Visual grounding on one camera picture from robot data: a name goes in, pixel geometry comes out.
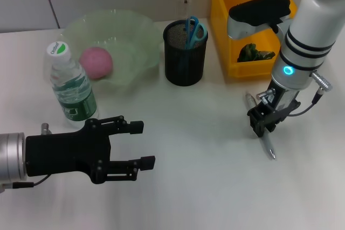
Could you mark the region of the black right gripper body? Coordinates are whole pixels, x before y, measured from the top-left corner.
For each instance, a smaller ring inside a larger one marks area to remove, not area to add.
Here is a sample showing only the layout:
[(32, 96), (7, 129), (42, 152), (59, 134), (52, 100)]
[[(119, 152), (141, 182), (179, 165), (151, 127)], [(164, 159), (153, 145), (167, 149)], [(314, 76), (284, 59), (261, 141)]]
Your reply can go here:
[(279, 124), (299, 108), (298, 94), (298, 90), (288, 90), (271, 82), (267, 90), (256, 95), (258, 104), (247, 112), (250, 124)]

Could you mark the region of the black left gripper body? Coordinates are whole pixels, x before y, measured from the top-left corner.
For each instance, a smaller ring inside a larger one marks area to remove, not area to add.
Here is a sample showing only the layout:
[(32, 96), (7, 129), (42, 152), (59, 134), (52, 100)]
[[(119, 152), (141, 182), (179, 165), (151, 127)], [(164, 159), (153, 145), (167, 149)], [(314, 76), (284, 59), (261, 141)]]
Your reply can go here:
[(82, 129), (63, 134), (28, 136), (25, 166), (29, 177), (83, 172), (94, 184), (107, 180), (111, 144), (97, 119), (88, 119)]

